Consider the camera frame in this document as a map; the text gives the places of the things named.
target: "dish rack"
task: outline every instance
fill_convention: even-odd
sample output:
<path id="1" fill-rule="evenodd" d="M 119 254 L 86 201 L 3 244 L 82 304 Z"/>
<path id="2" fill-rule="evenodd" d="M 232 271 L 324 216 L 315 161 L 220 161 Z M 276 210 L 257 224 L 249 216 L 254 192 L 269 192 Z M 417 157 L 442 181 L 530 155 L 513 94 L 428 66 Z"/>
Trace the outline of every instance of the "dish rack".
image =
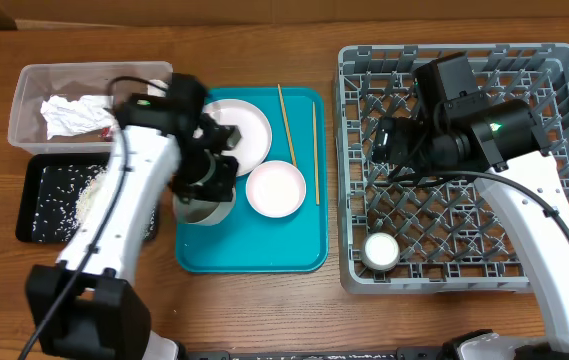
<path id="1" fill-rule="evenodd" d="M 370 162 L 378 119 L 419 111 L 412 71 L 456 52 L 466 53 L 493 104 L 519 98 L 539 114 L 569 200 L 568 44 L 347 46 L 334 90 L 340 277 L 351 293 L 530 291 L 499 219 L 472 183 L 387 187 L 394 165 Z M 364 239 L 379 231 L 395 236 L 401 249 L 387 272 L 360 260 Z"/>

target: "chopstick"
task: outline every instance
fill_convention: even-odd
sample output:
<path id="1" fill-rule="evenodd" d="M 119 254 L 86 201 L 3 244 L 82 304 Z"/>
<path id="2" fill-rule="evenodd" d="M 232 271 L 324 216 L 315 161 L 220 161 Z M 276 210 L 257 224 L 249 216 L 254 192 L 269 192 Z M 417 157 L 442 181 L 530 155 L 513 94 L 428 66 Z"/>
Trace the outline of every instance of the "chopstick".
<path id="1" fill-rule="evenodd" d="M 293 150 L 293 140 L 291 139 L 291 130 L 288 128 L 288 117 L 286 116 L 286 106 L 284 106 L 284 97 L 282 96 L 282 87 L 277 84 L 277 91 L 280 93 L 280 104 L 282 104 L 282 117 L 284 117 L 284 126 L 286 127 L 286 137 L 288 138 L 288 149 L 291 152 L 291 159 L 293 166 L 297 167 L 295 160 L 295 150 Z"/>
<path id="2" fill-rule="evenodd" d="M 315 102 L 313 102 L 313 153 L 315 156 L 315 205 L 320 204 L 320 183 L 317 171 L 317 119 L 315 116 Z"/>

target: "white bowl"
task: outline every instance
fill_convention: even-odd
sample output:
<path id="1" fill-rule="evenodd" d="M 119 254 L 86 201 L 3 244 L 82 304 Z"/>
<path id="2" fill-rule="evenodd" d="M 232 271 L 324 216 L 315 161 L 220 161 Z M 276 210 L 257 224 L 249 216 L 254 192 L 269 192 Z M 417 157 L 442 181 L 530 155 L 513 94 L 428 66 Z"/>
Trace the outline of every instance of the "white bowl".
<path id="1" fill-rule="evenodd" d="M 268 161 L 248 176 L 246 197 L 258 213 L 271 218 L 285 217 L 304 202 L 306 181 L 295 166 L 284 161 Z"/>

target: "white cup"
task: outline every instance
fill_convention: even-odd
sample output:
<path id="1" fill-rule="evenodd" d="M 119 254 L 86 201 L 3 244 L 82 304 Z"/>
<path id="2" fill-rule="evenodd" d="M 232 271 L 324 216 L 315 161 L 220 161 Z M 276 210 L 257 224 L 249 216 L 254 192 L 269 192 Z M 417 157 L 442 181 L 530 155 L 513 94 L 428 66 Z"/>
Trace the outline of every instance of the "white cup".
<path id="1" fill-rule="evenodd" d="M 373 233 L 364 240 L 360 258 L 369 269 L 388 271 L 400 261 L 400 246 L 389 234 Z"/>
<path id="2" fill-rule="evenodd" d="M 235 206 L 235 189 L 233 189 L 233 200 L 230 202 L 191 200 L 185 204 L 173 195 L 173 215 L 182 224 L 217 225 L 231 213 L 233 206 Z"/>

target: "crumpled paper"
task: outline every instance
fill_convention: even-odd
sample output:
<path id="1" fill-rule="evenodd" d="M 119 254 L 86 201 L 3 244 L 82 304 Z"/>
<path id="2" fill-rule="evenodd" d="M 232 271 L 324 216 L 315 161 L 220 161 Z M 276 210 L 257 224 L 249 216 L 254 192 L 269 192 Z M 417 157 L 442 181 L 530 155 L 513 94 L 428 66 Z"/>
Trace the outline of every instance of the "crumpled paper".
<path id="1" fill-rule="evenodd" d="M 153 79 L 153 80 L 149 80 L 149 81 L 152 82 L 153 84 L 157 85 L 157 86 L 163 87 L 164 89 L 168 89 L 168 85 L 162 80 Z M 146 93 L 149 95 L 159 96 L 159 97 L 165 97 L 166 96 L 165 91 L 160 90 L 160 89 L 156 88 L 155 86 L 151 86 L 151 85 L 146 85 Z"/>
<path id="2" fill-rule="evenodd" d="M 53 95 L 42 103 L 40 113 L 46 120 L 46 138 L 75 136 L 110 128 L 115 118 L 106 108 L 111 99 L 103 95 L 84 95 L 79 100 L 68 101 Z"/>

